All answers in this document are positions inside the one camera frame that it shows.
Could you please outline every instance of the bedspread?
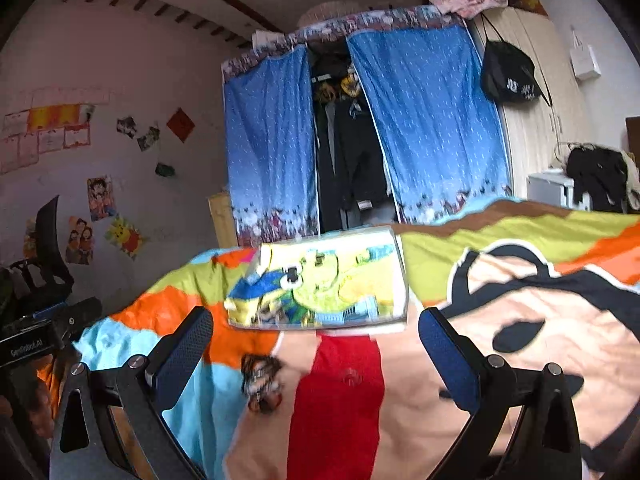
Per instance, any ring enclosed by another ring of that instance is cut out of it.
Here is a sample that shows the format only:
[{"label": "bedspread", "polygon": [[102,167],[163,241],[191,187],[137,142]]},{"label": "bedspread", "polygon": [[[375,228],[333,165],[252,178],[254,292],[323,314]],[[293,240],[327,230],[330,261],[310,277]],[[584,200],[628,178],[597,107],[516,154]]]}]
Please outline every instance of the bedspread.
[{"label": "bedspread", "polygon": [[[234,329],[223,300],[254,250],[215,250],[85,330],[76,348],[92,370],[120,366],[147,354],[202,304],[214,334],[163,416],[208,478],[424,480],[467,419],[418,339],[418,311],[437,305],[484,354],[500,353],[516,367],[561,364],[583,457],[605,470],[638,421],[638,217],[500,200],[441,226],[394,228],[413,291],[404,332]],[[285,364],[283,402],[271,415],[246,410],[239,371],[246,353],[274,354]],[[496,451],[516,416],[510,413]]]}]

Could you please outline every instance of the chair backrest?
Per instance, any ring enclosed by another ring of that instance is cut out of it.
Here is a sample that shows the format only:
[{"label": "chair backrest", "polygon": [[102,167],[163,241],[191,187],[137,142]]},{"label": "chair backrest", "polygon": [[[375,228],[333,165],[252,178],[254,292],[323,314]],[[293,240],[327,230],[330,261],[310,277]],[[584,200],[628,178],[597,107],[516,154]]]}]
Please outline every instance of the chair backrest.
[{"label": "chair backrest", "polygon": [[36,216],[36,259],[40,273],[47,283],[57,276],[67,285],[73,285],[74,278],[58,249],[58,197],[42,206]]}]

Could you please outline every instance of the metal screw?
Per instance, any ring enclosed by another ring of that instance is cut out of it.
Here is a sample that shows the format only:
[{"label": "metal screw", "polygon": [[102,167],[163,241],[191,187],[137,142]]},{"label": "metal screw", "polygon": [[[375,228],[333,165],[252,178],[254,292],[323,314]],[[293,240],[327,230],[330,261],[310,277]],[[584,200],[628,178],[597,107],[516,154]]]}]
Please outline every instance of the metal screw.
[{"label": "metal screw", "polygon": [[504,359],[497,354],[491,354],[487,359],[491,368],[502,368],[504,366]]},{"label": "metal screw", "polygon": [[129,368],[140,368],[146,361],[143,355],[133,355],[127,361]]},{"label": "metal screw", "polygon": [[546,369],[549,370],[549,373],[551,373],[551,375],[560,375],[562,373],[562,368],[556,363],[549,363],[546,366]]},{"label": "metal screw", "polygon": [[84,372],[84,363],[76,363],[71,367],[71,375],[80,375]]}]

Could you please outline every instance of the wardrobe curtain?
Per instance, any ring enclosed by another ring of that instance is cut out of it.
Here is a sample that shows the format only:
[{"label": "wardrobe curtain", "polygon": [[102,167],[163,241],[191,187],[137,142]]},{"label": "wardrobe curtain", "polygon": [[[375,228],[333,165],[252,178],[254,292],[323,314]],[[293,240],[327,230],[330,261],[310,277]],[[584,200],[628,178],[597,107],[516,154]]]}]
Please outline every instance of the wardrobe curtain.
[{"label": "wardrobe curtain", "polygon": [[240,246],[318,234],[305,46],[225,83],[228,186]]},{"label": "wardrobe curtain", "polygon": [[402,222],[424,224],[475,196],[510,193],[504,136],[466,29],[363,31],[348,38]]}]

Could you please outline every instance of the wooden cabinet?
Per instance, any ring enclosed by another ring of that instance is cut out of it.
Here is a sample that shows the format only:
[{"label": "wooden cabinet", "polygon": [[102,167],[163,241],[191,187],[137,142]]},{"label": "wooden cabinet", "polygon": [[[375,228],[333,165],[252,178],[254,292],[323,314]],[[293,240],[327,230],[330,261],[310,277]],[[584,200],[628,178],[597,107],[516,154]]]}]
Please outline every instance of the wooden cabinet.
[{"label": "wooden cabinet", "polygon": [[218,247],[227,249],[238,246],[236,223],[231,211],[231,198],[228,192],[217,193],[209,197],[209,211],[216,229]]},{"label": "wooden cabinet", "polygon": [[[505,41],[531,58],[540,88],[546,94],[548,85],[553,101],[552,107],[542,98],[525,104],[498,105],[507,130],[513,192],[515,196],[526,198],[527,176],[551,165],[558,143],[593,142],[593,131],[568,48],[551,20],[513,7],[491,9],[485,11],[485,15]],[[490,25],[483,26],[480,16],[474,21],[475,40],[482,53],[485,30],[491,41],[498,40],[498,35]]]}]

